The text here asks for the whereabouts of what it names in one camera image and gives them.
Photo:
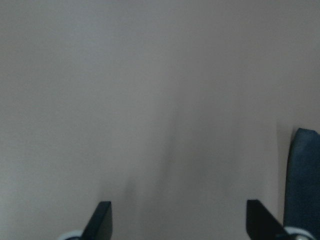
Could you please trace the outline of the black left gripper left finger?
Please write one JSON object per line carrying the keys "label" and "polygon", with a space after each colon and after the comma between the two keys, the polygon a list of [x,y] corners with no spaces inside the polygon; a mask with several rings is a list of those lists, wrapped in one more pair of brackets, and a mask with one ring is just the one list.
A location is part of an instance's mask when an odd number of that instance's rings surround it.
{"label": "black left gripper left finger", "polygon": [[112,238],[112,202],[101,201],[81,234],[82,240],[110,240]]}

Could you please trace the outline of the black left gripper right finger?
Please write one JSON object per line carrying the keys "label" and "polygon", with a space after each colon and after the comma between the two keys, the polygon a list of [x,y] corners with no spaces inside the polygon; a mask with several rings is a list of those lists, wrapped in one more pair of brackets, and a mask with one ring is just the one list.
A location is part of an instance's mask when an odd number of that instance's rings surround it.
{"label": "black left gripper right finger", "polygon": [[285,240],[288,233],[257,199],[246,202],[246,232],[251,240]]}

